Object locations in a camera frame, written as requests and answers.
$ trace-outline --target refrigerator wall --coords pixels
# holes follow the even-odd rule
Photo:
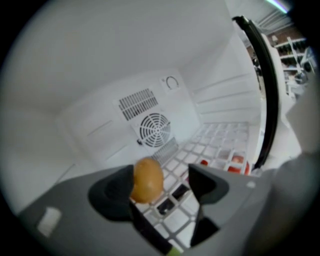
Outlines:
[[[177,90],[163,86],[169,76]],[[179,150],[203,124],[250,125],[260,111],[222,0],[49,2],[16,40],[1,85],[1,179],[16,213],[57,182],[151,155],[124,97],[152,91],[158,104],[143,115],[165,116]]]

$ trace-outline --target white plastic panel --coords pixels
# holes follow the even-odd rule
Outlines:
[[[179,89],[167,94],[160,84],[164,76],[174,76],[179,81]],[[143,90],[153,95],[158,104],[143,112],[136,109],[136,116],[126,120],[119,100],[125,98],[133,102],[128,96]],[[194,104],[176,70],[144,73],[108,84],[64,110],[58,123],[64,127],[66,139],[77,145],[76,151],[83,152],[99,169],[106,169],[134,164],[161,149],[146,150],[137,142],[142,120],[152,113],[167,118],[171,130],[169,141],[174,136],[178,145],[188,141],[200,126]]]

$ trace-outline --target fan grille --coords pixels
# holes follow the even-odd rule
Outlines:
[[[160,113],[149,114],[141,122],[140,137],[149,147],[161,147],[170,137],[170,122]]]

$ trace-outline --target brown egg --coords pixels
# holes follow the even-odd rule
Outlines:
[[[151,159],[139,160],[133,171],[131,198],[137,203],[147,204],[156,200],[164,189],[164,174],[160,164]]]

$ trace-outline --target shelving unit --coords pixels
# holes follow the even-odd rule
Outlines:
[[[289,78],[289,76],[295,76],[301,73],[304,69],[300,65],[300,61],[305,55],[305,50],[308,47],[305,38],[291,39],[287,37],[287,42],[280,43],[274,46],[280,55],[282,62],[282,69],[285,76],[286,93],[294,100],[295,93],[292,88],[297,90],[299,84],[295,80]]]

